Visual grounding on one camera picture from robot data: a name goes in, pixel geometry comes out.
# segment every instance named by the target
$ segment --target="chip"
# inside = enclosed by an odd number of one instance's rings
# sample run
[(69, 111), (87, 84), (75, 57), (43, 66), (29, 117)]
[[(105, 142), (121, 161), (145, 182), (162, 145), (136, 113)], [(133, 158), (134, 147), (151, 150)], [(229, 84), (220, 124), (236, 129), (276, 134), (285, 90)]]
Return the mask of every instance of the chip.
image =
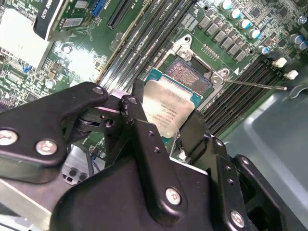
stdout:
[(288, 9), (285, 7), (282, 7), (282, 9), (279, 11), (280, 16), (283, 18), (288, 14)]
[(226, 37), (226, 34), (223, 33), (222, 31), (220, 31), (220, 32), (214, 37), (214, 40), (215, 40), (217, 43), (220, 43), (225, 37)]
[(212, 24), (207, 30), (206, 33), (209, 35), (214, 35), (216, 33), (216, 31), (218, 31), (218, 26), (215, 24)]
[(228, 49), (228, 53), (230, 55), (235, 55), (238, 51), (240, 50), (240, 47), (236, 44), (233, 44), (229, 49)]
[(215, 24), (218, 24), (220, 21), (221, 21), (221, 18), (217, 17), (217, 18), (214, 20), (214, 23), (215, 23)]
[(222, 43), (221, 46), (223, 48), (227, 49), (227, 48), (229, 48), (229, 46), (231, 46), (231, 44), (232, 44), (232, 40), (230, 38), (226, 38), (226, 40)]
[(208, 18), (208, 17), (204, 17), (201, 22), (199, 23), (199, 26), (202, 28), (202, 29), (206, 29), (207, 26), (211, 23), (211, 20)]
[(279, 45), (280, 47), (284, 47), (285, 44), (286, 44), (286, 41), (285, 41), (284, 39), (282, 39), (282, 40), (278, 43), (278, 45)]
[(250, 14), (256, 18), (260, 14), (260, 10), (258, 8), (254, 8)]
[(236, 61), (240, 62), (245, 57), (246, 57), (246, 53), (244, 51), (240, 51), (240, 53), (238, 53), (234, 58)]
[(271, 44), (271, 39), (270, 38), (266, 38), (264, 41), (263, 41), (263, 45), (268, 47), (269, 45)]

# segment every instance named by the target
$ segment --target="motherboard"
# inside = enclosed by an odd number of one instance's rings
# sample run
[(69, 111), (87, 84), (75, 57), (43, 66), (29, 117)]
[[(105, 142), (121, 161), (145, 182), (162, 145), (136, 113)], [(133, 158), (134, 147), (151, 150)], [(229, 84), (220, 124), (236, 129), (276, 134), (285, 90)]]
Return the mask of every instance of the motherboard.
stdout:
[[(142, 79), (149, 95), (168, 86), (186, 98), (223, 137), (272, 93), (230, 81), (279, 86), (305, 64), (307, 11), (305, 0), (0, 0), (0, 104), (85, 81), (129, 92)], [(104, 157), (102, 135), (82, 144)]]

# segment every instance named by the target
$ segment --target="electrolytic capacitor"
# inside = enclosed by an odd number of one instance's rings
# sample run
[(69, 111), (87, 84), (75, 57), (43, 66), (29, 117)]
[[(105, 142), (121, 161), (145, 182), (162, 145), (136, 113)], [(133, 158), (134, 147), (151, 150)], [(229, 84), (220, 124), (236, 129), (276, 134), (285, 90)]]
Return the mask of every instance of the electrolytic capacitor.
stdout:
[(258, 52), (261, 54), (268, 54), (270, 51), (270, 49), (268, 47), (265, 46), (259, 46), (258, 47)]
[(301, 42), (300, 44), (296, 44), (295, 47), (301, 51), (304, 51), (308, 47), (308, 42), (307, 41)]
[(304, 36), (297, 34), (292, 34), (289, 39), (290, 43), (293, 44), (301, 44), (304, 40), (305, 40)]
[(256, 30), (256, 29), (251, 29), (249, 32), (248, 32), (248, 37), (250, 39), (256, 39), (260, 36), (260, 31), (259, 30)]
[(224, 0), (219, 5), (222, 11), (226, 11), (232, 8), (232, 2), (230, 0)]
[(231, 10), (229, 13), (230, 19), (237, 19), (241, 16), (241, 11), (239, 9)]
[(251, 22), (248, 19), (242, 19), (238, 24), (240, 29), (247, 29), (251, 26)]
[(52, 89), (56, 86), (56, 84), (57, 84), (56, 80), (50, 79), (45, 82), (45, 87), (48, 89)]

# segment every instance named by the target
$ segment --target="pcie slot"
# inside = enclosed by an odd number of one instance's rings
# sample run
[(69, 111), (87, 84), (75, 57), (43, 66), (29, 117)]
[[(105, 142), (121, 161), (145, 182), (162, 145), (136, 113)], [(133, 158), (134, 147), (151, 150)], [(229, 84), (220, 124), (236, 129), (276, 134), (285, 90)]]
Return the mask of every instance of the pcie slot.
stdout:
[(112, 30), (116, 29), (134, 1), (135, 0), (121, 0), (115, 11), (113, 12), (112, 16), (109, 18), (107, 26)]

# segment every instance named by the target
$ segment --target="black chip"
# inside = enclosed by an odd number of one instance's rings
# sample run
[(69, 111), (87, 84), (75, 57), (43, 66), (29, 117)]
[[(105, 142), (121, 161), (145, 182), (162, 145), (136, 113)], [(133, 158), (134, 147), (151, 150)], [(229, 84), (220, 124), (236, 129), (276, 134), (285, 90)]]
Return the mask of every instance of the black chip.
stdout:
[(282, 39), (282, 40), (278, 43), (278, 45), (279, 45), (280, 47), (284, 47), (285, 44), (286, 44), (286, 42), (285, 42), (284, 39)]
[(228, 35), (228, 36), (229, 36), (230, 38), (232, 38), (234, 35), (235, 35), (235, 31), (234, 31), (234, 30), (232, 30), (232, 31), (229, 33), (229, 35)]
[(297, 55), (296, 52), (295, 52), (295, 51), (292, 51), (292, 52), (289, 54), (289, 57), (290, 57), (291, 59), (294, 59), (296, 55)]
[(270, 38), (266, 38), (264, 41), (263, 41), (263, 45), (268, 47), (269, 45), (271, 44), (271, 39)]
[(209, 16), (211, 16), (213, 13), (214, 13), (213, 10), (209, 10), (209, 11), (206, 13), (206, 15), (209, 17)]
[(273, 39), (273, 38), (276, 37), (276, 35), (277, 35), (277, 34), (276, 34), (275, 32), (273, 32), (273, 33), (270, 35), (270, 38)]
[(33, 95), (32, 93), (29, 93), (28, 96), (27, 96), (27, 98), (26, 98), (26, 101), (27, 101), (27, 102), (32, 102), (32, 101), (35, 101), (35, 100), (37, 100), (37, 99), (38, 99), (38, 97), (36, 97), (36, 96)]
[(247, 44), (244, 44), (244, 45), (242, 46), (243, 51), (245, 51), (247, 48), (248, 48), (248, 45), (247, 45)]
[(258, 8), (254, 8), (253, 11), (251, 11), (251, 15), (255, 18), (260, 14), (260, 10)]
[(235, 44), (239, 45), (240, 42), (242, 42), (243, 40), (241, 38), (237, 38), (236, 41), (235, 41)]
[(214, 23), (215, 24), (218, 24), (220, 22), (221, 18), (220, 17), (217, 17), (215, 20), (214, 20)]
[(283, 8), (279, 11), (279, 14), (280, 14), (280, 16), (281, 16), (282, 18), (285, 17), (285, 16), (287, 15), (287, 13), (288, 13), (288, 9), (285, 8), (285, 7), (283, 7)]
[(221, 28), (222, 31), (225, 31), (228, 28), (228, 25), (224, 24)]

